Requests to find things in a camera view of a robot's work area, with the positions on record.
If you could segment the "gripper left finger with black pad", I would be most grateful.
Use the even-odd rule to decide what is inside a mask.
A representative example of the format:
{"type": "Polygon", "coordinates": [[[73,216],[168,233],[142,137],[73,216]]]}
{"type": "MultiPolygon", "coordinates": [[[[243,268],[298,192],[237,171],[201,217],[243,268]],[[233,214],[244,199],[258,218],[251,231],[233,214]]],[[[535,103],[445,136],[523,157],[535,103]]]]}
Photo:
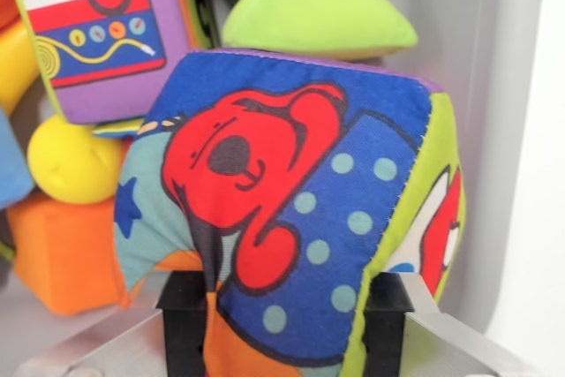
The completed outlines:
{"type": "Polygon", "coordinates": [[[17,376],[203,376],[203,273],[169,275],[154,307],[117,311],[20,365],[17,376]]]}

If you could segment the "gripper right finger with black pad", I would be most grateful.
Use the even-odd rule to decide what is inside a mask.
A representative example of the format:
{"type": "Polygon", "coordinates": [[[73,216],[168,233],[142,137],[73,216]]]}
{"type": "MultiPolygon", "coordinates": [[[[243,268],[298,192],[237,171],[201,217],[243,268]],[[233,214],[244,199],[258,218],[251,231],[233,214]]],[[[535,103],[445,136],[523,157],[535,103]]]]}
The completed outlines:
{"type": "Polygon", "coordinates": [[[381,273],[365,307],[366,376],[533,376],[535,368],[443,313],[424,280],[381,273]]]}

